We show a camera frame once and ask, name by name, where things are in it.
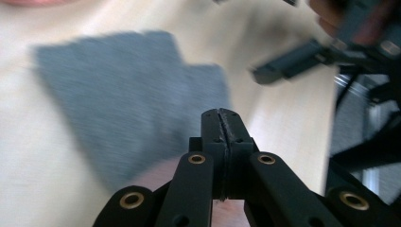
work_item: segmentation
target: table surface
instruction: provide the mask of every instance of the table surface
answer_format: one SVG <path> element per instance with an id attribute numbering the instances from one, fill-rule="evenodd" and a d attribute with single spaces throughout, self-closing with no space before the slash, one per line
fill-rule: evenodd
<path id="1" fill-rule="evenodd" d="M 91 226 L 111 196 L 36 75 L 31 50 L 117 31 L 168 31 L 188 63 L 219 64 L 234 111 L 259 148 L 322 191 L 336 69 L 318 67 L 273 86 L 254 83 L 248 71 L 312 36 L 326 39 L 304 1 L 293 8 L 280 0 L 79 0 L 0 5 L 0 15 L 0 226 Z"/>

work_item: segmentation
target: finger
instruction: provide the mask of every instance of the finger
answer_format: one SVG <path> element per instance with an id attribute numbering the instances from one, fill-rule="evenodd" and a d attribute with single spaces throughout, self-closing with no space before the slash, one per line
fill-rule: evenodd
<path id="1" fill-rule="evenodd" d="M 336 36 L 337 30 L 339 29 L 336 26 L 331 25 L 327 21 L 325 21 L 322 17 L 319 18 L 319 25 L 321 28 L 324 30 L 325 33 L 327 33 L 329 36 L 334 37 Z"/>
<path id="2" fill-rule="evenodd" d="M 399 6 L 399 0 L 382 0 L 360 27 L 353 41 L 356 44 L 374 44 L 382 35 L 392 17 L 392 12 Z"/>
<path id="3" fill-rule="evenodd" d="M 310 7 L 319 14 L 328 24 L 339 26 L 342 21 L 343 10 L 331 0 L 309 0 Z"/>

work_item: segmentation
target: gray towel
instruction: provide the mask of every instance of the gray towel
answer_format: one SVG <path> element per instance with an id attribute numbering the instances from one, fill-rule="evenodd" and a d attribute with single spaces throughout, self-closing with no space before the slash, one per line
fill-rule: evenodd
<path id="1" fill-rule="evenodd" d="M 222 70 L 186 65 L 170 34 L 123 33 L 37 48 L 48 84 L 112 190 L 200 136 L 201 113 L 230 108 Z"/>

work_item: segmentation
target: black bracket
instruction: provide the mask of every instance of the black bracket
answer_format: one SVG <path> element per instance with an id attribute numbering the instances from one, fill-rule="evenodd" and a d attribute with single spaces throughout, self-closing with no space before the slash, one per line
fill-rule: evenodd
<path id="1" fill-rule="evenodd" d="M 225 199 L 245 201 L 252 227 L 401 226 L 390 206 L 340 167 L 329 171 L 326 197 L 310 191 L 279 156 L 258 150 L 235 112 L 205 112 L 201 137 L 189 147 L 169 183 L 154 192 L 121 189 L 94 226 L 210 226 L 212 200 Z"/>

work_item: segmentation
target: brass insert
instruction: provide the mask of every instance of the brass insert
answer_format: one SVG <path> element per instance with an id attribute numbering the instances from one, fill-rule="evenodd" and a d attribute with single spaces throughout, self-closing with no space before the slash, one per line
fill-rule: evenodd
<path id="1" fill-rule="evenodd" d="M 275 159 L 266 154 L 259 155 L 257 160 L 259 160 L 259 162 L 266 164 L 266 165 L 272 165 L 275 163 Z"/>
<path id="2" fill-rule="evenodd" d="M 356 210 L 365 211 L 369 209 L 369 203 L 361 196 L 353 192 L 347 192 L 347 191 L 341 192 L 340 199 L 345 205 L 352 207 Z"/>
<path id="3" fill-rule="evenodd" d="M 139 192 L 129 192 L 125 194 L 120 200 L 120 206 L 124 209 L 133 209 L 142 204 L 144 202 L 144 195 Z"/>
<path id="4" fill-rule="evenodd" d="M 194 154 L 189 156 L 188 161 L 191 164 L 202 164 L 204 161 L 206 161 L 206 158 L 203 155 Z"/>

